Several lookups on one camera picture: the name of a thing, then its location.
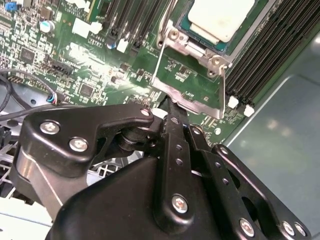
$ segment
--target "white cpu cover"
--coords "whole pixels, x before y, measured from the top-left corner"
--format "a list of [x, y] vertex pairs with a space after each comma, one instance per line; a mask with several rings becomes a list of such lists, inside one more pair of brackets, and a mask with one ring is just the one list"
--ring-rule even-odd
[[246, 19], [255, 0], [194, 0], [190, 29], [217, 44], [227, 43]]

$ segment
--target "motherboard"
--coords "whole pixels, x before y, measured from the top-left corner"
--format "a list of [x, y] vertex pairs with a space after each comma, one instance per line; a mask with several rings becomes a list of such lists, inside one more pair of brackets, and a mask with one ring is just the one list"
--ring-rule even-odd
[[[84, 106], [156, 108], [167, 93], [151, 84], [156, 69], [156, 78], [190, 104], [219, 108], [223, 87], [223, 118], [188, 113], [212, 146], [254, 113], [320, 30], [319, 6], [319, 0], [0, 0], [0, 68], [32, 73], [66, 102]], [[23, 74], [8, 79], [46, 90]]]

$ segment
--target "sata port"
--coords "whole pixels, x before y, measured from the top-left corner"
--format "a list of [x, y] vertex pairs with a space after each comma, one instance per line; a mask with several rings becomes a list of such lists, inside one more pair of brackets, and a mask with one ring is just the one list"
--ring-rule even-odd
[[54, 73], [62, 76], [67, 75], [70, 76], [74, 72], [74, 68], [71, 66], [68, 66], [62, 62], [54, 61], [51, 63], [51, 67], [54, 70]]

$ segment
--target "black cable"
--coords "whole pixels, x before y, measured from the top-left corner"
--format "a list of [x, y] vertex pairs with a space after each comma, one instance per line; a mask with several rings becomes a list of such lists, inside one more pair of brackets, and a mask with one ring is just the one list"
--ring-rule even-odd
[[12, 82], [9, 81], [9, 83], [11, 85], [11, 97], [16, 101], [16, 103], [23, 109], [31, 109], [32, 107], [17, 94], [15, 88], [12, 86]]
[[0, 113], [1, 113], [6, 108], [8, 102], [9, 102], [10, 95], [12, 93], [12, 86], [11, 86], [10, 82], [8, 81], [8, 79], [3, 77], [2, 75], [0, 75], [0, 80], [4, 82], [5, 88], [6, 88], [5, 97], [3, 99], [3, 102], [0, 105]]
[[32, 73], [29, 73], [27, 71], [23, 71], [20, 69], [13, 69], [13, 68], [3, 68], [0, 69], [0, 74], [7, 74], [7, 73], [19, 73], [19, 74], [23, 74], [29, 78], [32, 78], [36, 81], [38, 81], [39, 83], [41, 83], [52, 95], [56, 94], [56, 91], [50, 87], [45, 81], [43, 81], [41, 78], [33, 75]]
[[59, 106], [55, 106], [52, 104], [46, 104], [46, 105], [36, 106], [36, 107], [33, 107], [31, 109], [27, 109], [27, 110], [17, 111], [17, 112], [13, 112], [13, 113], [6, 114], [6, 115], [0, 115], [0, 122], [8, 121], [8, 120], [15, 119], [15, 118], [18, 118], [21, 116], [25, 116], [25, 115], [29, 115], [29, 114], [33, 114], [33, 113], [38, 113], [38, 112], [42, 112], [42, 111], [58, 110], [58, 109], [74, 109], [74, 108], [83, 108], [83, 106], [70, 105], [70, 104], [61, 104]]

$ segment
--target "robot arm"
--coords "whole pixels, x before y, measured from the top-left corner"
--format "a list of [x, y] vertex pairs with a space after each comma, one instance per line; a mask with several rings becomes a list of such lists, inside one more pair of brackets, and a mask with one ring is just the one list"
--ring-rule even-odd
[[[25, 118], [10, 178], [54, 220], [47, 240], [311, 239], [306, 226], [169, 98], [161, 119], [139, 104]], [[92, 164], [142, 159], [88, 186]]]

